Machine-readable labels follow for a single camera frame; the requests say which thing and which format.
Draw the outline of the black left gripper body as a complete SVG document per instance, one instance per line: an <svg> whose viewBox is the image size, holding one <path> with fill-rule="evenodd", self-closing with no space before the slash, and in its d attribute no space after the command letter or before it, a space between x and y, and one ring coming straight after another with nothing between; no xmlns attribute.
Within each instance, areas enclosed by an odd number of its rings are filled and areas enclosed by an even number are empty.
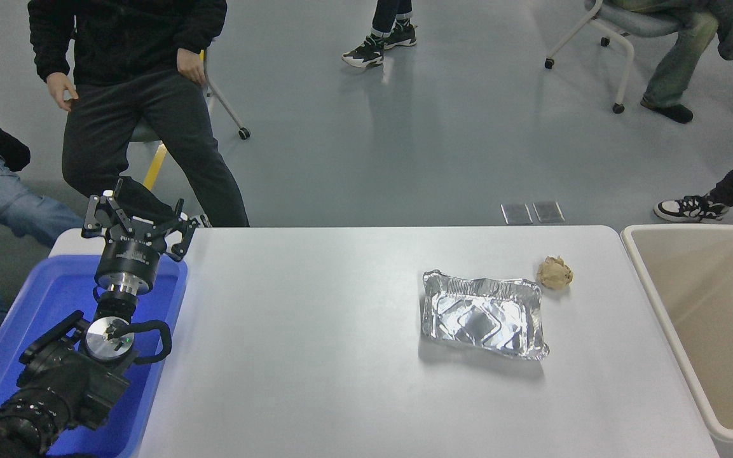
<svg viewBox="0 0 733 458"><path fill-rule="evenodd" d="M120 231L104 233L106 244L96 269L98 282L114 282L120 274L129 274L144 282L156 279L161 255L167 250L164 237L137 240Z"/></svg>

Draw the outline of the person's right hand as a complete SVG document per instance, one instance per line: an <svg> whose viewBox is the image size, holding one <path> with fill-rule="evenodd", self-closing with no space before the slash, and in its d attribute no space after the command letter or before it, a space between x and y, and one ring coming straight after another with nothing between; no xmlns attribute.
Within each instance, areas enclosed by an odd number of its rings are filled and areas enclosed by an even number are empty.
<svg viewBox="0 0 733 458"><path fill-rule="evenodd" d="M79 95L70 77L61 72L50 73L45 83L57 106L64 112L72 112L73 104L79 101Z"/></svg>

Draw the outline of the person's left hand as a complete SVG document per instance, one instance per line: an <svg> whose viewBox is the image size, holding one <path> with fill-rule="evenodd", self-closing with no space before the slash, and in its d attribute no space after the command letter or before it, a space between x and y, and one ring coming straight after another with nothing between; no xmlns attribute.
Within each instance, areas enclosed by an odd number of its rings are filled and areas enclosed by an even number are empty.
<svg viewBox="0 0 733 458"><path fill-rule="evenodd" d="M175 56L175 66L177 72L187 80L194 82L199 87L206 86L207 77L200 54L185 48L178 48Z"/></svg>

